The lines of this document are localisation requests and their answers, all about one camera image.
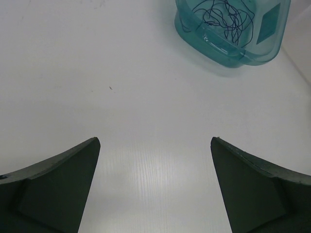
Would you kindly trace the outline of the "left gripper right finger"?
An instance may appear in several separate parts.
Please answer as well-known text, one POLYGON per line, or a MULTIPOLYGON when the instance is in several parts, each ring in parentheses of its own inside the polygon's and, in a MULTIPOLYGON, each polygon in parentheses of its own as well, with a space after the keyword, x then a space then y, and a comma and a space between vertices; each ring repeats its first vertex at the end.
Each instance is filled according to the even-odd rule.
POLYGON ((251 155, 219 137, 210 144, 234 233, 309 233, 311 177, 251 155))

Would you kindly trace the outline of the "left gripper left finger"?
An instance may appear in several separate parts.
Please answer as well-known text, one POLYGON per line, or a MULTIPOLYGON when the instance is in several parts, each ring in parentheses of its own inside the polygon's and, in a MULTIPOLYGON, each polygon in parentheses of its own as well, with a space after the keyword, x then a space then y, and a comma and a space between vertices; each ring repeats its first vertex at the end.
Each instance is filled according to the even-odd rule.
POLYGON ((0 176, 2 233, 79 231, 100 154, 90 138, 46 160, 0 176))

